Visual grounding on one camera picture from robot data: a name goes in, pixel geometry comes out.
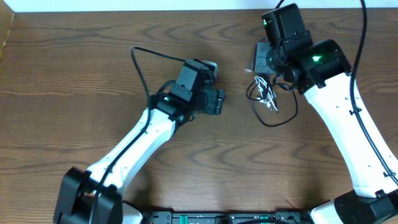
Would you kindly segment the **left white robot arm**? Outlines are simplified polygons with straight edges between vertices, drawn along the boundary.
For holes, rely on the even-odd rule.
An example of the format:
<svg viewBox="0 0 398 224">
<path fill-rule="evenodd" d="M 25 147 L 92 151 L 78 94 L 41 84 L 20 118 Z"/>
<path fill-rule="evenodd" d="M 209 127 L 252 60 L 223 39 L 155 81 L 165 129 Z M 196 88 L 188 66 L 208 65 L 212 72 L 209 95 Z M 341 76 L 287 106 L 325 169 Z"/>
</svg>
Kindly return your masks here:
<svg viewBox="0 0 398 224">
<path fill-rule="evenodd" d="M 124 202 L 127 187 L 150 156 L 195 114 L 219 115 L 225 93 L 214 88 L 218 65 L 185 61 L 176 80 L 150 96 L 137 124 L 102 159 L 63 177 L 54 223 L 140 223 L 143 214 Z"/>
</svg>

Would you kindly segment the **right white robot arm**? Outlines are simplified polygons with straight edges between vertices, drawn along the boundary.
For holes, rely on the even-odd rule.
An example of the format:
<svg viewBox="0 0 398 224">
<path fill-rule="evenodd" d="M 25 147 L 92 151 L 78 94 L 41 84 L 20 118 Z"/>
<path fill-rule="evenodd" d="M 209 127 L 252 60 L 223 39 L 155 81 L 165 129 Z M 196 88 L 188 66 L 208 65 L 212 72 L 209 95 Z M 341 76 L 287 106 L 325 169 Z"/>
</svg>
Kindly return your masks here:
<svg viewBox="0 0 398 224">
<path fill-rule="evenodd" d="M 353 189 L 303 213 L 302 223 L 382 223 L 397 215 L 397 159 L 368 113 L 350 64 L 334 40 L 312 41 L 296 4 L 261 17 L 257 73 L 282 77 L 320 115 L 348 167 Z"/>
</svg>

